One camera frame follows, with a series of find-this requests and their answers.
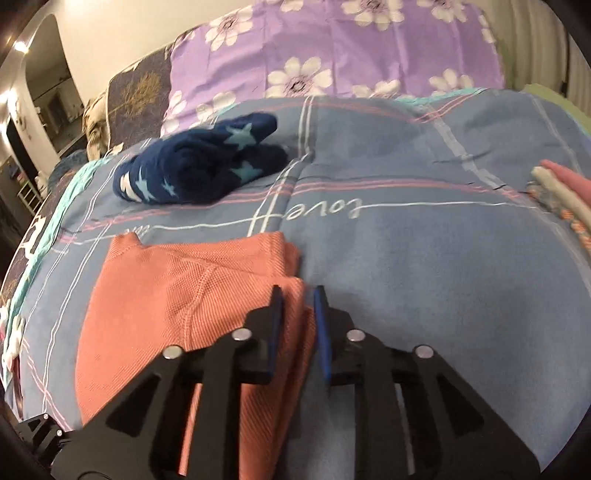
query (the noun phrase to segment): ceiling light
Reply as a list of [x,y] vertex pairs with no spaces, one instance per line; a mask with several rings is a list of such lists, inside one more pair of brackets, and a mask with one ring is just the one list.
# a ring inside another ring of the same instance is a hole
[[16,51],[20,51],[20,52],[22,52],[24,54],[29,53],[29,47],[27,47],[27,44],[24,43],[23,41],[17,41],[17,42],[15,42],[14,49]]

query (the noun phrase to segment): blanket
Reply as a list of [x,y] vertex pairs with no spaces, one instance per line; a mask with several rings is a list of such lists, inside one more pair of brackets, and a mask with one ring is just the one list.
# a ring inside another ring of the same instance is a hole
[[[591,403],[591,269],[569,226],[520,192],[543,158],[591,175],[577,125],[497,90],[254,100],[220,118],[253,111],[278,119],[268,141],[291,159],[280,174],[207,206],[129,203],[110,182],[144,141],[73,200],[21,308],[25,417],[81,425],[77,346],[114,236],[154,245],[281,231],[306,283],[326,285],[386,345],[436,348],[547,466]],[[353,391],[324,392],[313,362],[279,478],[353,478]]]

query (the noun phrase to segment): pink folded cloth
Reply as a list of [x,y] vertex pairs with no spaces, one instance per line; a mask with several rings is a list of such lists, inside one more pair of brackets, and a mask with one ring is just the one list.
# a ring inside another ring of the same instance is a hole
[[551,170],[557,179],[575,192],[587,205],[591,206],[591,180],[550,160],[542,160],[540,165]]

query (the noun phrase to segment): star pattern sock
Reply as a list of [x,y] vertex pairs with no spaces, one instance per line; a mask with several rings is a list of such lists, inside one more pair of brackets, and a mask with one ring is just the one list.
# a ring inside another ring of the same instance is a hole
[[251,113],[157,140],[117,167],[113,191],[131,202],[213,203],[287,164],[282,147],[260,143],[276,129],[274,115]]

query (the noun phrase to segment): folded clothes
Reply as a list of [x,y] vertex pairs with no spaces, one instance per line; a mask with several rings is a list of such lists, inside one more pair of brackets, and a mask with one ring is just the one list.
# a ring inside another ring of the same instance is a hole
[[591,229],[591,208],[575,192],[558,180],[552,170],[534,167],[531,174],[540,185],[552,192],[562,205],[571,210],[587,229]]
[[117,167],[113,191],[132,202],[213,203],[286,165],[282,147],[260,143],[276,129],[274,115],[251,113],[158,140]]
[[[76,396],[87,423],[168,345],[207,347],[283,291],[284,329],[270,385],[243,385],[240,478],[270,480],[296,407],[315,327],[296,273],[298,251],[282,233],[218,244],[144,246],[113,239],[80,335]],[[198,393],[181,456],[186,471]]]
[[587,205],[591,205],[591,180],[550,160],[542,160],[540,165],[552,170],[557,179],[575,192]]
[[585,224],[573,212],[564,208],[556,195],[546,190],[536,181],[531,181],[527,184],[527,193],[549,212],[556,214],[562,220],[566,220],[569,223],[570,229],[577,235],[581,246],[591,258],[591,233],[589,233],[589,229]]

